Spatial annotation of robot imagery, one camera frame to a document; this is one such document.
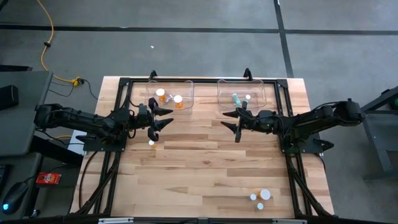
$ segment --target clear plastic bin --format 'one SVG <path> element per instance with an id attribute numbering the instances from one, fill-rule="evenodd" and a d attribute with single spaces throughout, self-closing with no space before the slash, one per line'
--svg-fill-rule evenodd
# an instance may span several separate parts
<path id="1" fill-rule="evenodd" d="M 241 103 L 247 101 L 248 109 L 252 111 L 260 109 L 267 104 L 264 83 L 261 80 L 250 82 L 219 80 L 217 82 L 217 100 L 221 112 L 232 111 L 236 107 L 241 107 L 241 104 L 236 104 L 236 100 L 233 97 L 235 94 Z"/>
<path id="2" fill-rule="evenodd" d="M 158 89 L 163 89 L 165 91 L 164 98 L 160 98 L 160 96 L 156 94 Z M 154 97 L 159 107 L 174 110 L 172 114 L 191 114 L 194 99 L 193 91 L 194 84 L 192 81 L 166 83 L 152 80 L 147 84 L 146 101 Z M 182 97 L 181 107 L 177 107 L 176 102 L 174 102 L 174 96 L 176 95 Z"/>

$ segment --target wooden tabletop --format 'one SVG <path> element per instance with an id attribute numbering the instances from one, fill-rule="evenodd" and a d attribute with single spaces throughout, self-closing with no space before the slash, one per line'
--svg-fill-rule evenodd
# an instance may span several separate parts
<path id="1" fill-rule="evenodd" d="M 106 116 L 113 109 L 119 78 L 104 77 L 96 107 L 99 115 Z M 304 80 L 291 78 L 288 83 L 294 114 L 310 110 Z M 261 109 L 276 110 L 274 87 L 264 87 L 267 104 Z M 143 103 L 145 95 L 146 84 L 134 84 L 132 101 Z M 158 118 L 173 117 L 174 121 L 159 133 L 155 149 L 148 145 L 146 130 L 137 130 L 136 137 L 128 140 L 120 161 L 112 216 L 294 217 L 286 162 L 277 136 L 243 131 L 241 142 L 234 143 L 234 135 L 220 121 L 233 123 L 237 119 L 220 113 L 216 96 L 216 84 L 196 83 L 191 115 L 172 113 Z M 104 153 L 97 153 L 88 166 L 83 203 L 98 185 L 103 156 Z M 85 156 L 81 170 L 88 157 Z M 303 164 L 309 189 L 333 213 L 321 160 L 304 154 Z M 271 199 L 251 202 L 249 195 L 258 194 L 261 189 L 269 189 Z M 300 190 L 298 194 L 304 211 Z M 264 204 L 263 210 L 256 209 L 258 202 Z M 78 187 L 71 211 L 77 209 Z"/>

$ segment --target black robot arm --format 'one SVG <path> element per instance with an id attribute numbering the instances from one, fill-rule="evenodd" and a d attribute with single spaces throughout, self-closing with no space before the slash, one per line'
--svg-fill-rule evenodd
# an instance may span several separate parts
<path id="1" fill-rule="evenodd" d="M 295 143 L 328 128 L 337 125 L 356 126 L 364 120 L 361 108 L 351 99 L 323 104 L 293 117 L 279 116 L 275 111 L 269 110 L 262 110 L 257 116 L 253 116 L 246 108 L 247 103 L 244 101 L 242 108 L 223 113 L 225 116 L 239 118 L 238 125 L 221 122 L 236 135 L 235 142 L 240 142 L 242 129 L 278 134 Z"/>
<path id="2" fill-rule="evenodd" d="M 159 140 L 156 131 L 162 130 L 166 125 L 173 121 L 173 118 L 157 121 L 155 116 L 163 116 L 173 112 L 172 110 L 159 108 L 155 99 L 149 99 L 149 108 L 146 105 L 138 106 L 138 113 L 127 108 L 120 108 L 107 116 L 90 114 L 73 108 L 62 107 L 59 104 L 46 104 L 36 107 L 36 117 L 34 123 L 37 129 L 47 129 L 65 127 L 84 131 L 93 136 L 79 136 L 78 139 L 86 141 L 89 139 L 99 139 L 101 142 L 113 142 L 129 131 L 146 128 L 148 137 L 153 141 Z"/>

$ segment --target computer mouse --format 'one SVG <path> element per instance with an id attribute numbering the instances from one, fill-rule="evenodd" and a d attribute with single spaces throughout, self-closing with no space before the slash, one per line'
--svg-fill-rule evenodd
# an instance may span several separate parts
<path id="1" fill-rule="evenodd" d="M 25 182 L 15 183 L 2 201 L 2 212 L 6 215 L 16 212 L 20 207 L 28 188 L 29 186 Z"/>

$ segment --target gray floor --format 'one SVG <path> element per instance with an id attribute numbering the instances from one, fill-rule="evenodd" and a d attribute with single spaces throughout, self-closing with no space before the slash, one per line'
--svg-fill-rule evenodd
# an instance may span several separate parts
<path id="1" fill-rule="evenodd" d="M 286 29 L 397 30 L 398 1 L 280 0 Z M 121 27 L 278 28 L 272 0 L 43 0 L 56 25 Z M 10 1 L 0 22 L 47 25 L 35 1 Z M 42 70 L 39 57 L 50 32 L 0 30 L 0 64 Z M 398 85 L 398 36 L 287 35 L 295 77 L 304 78 L 312 107 L 348 97 L 361 105 Z M 56 75 L 88 79 L 98 94 L 105 75 L 241 76 L 249 67 L 257 77 L 286 77 L 279 34 L 173 32 L 55 33 L 46 55 Z M 67 87 L 51 89 L 68 93 Z M 48 103 L 94 112 L 87 86 L 71 97 L 49 93 Z M 53 134 L 68 134 L 56 129 Z M 398 184 L 366 184 L 362 176 L 380 170 L 362 126 L 321 133 L 335 143 L 325 153 L 326 174 L 335 213 L 344 218 L 398 223 Z M 66 213 L 44 200 L 44 215 Z"/>

